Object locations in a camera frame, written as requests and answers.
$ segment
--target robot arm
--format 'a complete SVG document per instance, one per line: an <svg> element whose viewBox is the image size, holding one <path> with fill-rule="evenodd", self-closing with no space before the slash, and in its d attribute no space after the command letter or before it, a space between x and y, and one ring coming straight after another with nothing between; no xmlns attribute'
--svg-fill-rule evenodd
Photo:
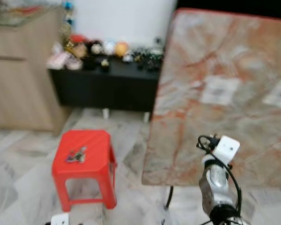
<svg viewBox="0 0 281 225"><path fill-rule="evenodd" d="M200 137L206 138L208 143L202 144ZM207 152L202 160L204 172L199 181L204 212L214 225L248 225L240 217L240 209L238 210L233 203L228 183L228 163L236 154L240 143L227 136L222 136L220 139L216 136L200 137L197 147Z"/></svg>

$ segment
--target cabinet door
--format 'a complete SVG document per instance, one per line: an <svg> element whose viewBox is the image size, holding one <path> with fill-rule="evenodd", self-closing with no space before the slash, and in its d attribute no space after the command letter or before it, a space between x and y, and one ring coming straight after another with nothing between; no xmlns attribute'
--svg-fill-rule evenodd
<svg viewBox="0 0 281 225"><path fill-rule="evenodd" d="M44 100L23 60L0 60L0 127L52 130Z"/></svg>

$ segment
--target stool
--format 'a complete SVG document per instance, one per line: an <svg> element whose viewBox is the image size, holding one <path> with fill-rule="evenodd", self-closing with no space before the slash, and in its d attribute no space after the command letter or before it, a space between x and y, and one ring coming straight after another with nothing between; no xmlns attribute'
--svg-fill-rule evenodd
<svg viewBox="0 0 281 225"><path fill-rule="evenodd" d="M84 153L84 161L69 162L69 155ZM111 145L110 135L103 130L70 130L63 134L52 164L52 176L63 211L70 211L78 203L105 203L113 209L116 204L115 170L117 162ZM97 180L102 199L70 200L66 180L93 178Z"/></svg>

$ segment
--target white wall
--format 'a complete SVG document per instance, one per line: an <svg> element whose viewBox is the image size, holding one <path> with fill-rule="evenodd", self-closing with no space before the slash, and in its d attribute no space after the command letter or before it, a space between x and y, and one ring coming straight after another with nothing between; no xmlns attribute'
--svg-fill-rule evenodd
<svg viewBox="0 0 281 225"><path fill-rule="evenodd" d="M176 0L73 0L75 31L90 39L152 44L165 37Z"/></svg>

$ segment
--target orange marble pattern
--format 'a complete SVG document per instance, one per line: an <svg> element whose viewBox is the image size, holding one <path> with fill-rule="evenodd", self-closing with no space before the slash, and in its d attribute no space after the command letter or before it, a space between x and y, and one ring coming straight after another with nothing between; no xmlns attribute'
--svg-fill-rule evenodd
<svg viewBox="0 0 281 225"><path fill-rule="evenodd" d="M172 21L142 177L198 185L199 135L241 143L242 186L281 186L281 21L199 10Z"/></svg>

